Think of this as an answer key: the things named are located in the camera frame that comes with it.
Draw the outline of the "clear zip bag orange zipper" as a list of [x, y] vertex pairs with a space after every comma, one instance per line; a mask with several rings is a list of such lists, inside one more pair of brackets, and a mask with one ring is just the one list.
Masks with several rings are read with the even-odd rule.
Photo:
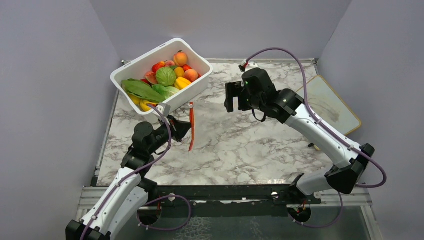
[[194, 112], [194, 102], [189, 102], [189, 121], [191, 125], [191, 140], [188, 151], [193, 150], [195, 144], [195, 112]]

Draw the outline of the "green cabbage toy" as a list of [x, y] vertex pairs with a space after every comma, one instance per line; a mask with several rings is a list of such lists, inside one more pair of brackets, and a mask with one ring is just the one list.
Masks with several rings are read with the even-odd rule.
[[155, 73], [155, 77], [157, 83], [165, 87], [174, 85], [177, 79], [175, 71], [169, 66], [159, 68]]

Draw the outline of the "green leafy vegetable toy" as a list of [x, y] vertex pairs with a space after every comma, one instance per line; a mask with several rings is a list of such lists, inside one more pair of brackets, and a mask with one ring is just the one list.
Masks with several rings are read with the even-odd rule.
[[150, 85], [140, 80], [123, 80], [121, 82], [121, 86], [129, 95], [138, 97], [143, 100], [148, 100], [154, 103], [161, 103], [166, 100], [164, 96], [153, 90]]

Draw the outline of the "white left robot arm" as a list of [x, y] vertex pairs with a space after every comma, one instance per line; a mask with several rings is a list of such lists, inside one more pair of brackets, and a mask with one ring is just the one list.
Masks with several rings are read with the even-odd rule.
[[65, 229], [67, 240], [114, 240], [136, 210], [157, 200], [158, 184], [145, 176], [156, 158], [153, 154], [171, 140], [181, 142], [192, 125], [169, 115], [154, 129], [149, 122], [134, 128], [132, 144], [124, 156], [115, 179], [94, 207]]

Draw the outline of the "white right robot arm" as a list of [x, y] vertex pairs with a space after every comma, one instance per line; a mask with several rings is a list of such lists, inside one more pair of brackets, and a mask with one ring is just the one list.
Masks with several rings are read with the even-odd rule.
[[295, 91], [277, 90], [264, 69], [250, 69], [241, 81], [226, 83], [224, 106], [229, 113], [234, 111], [234, 98], [240, 111], [259, 110], [265, 118], [278, 120], [301, 133], [332, 161], [328, 169], [295, 178], [288, 190], [292, 202], [300, 204], [320, 191], [336, 190], [346, 195], [353, 191], [375, 152], [370, 144], [360, 145], [327, 126]]

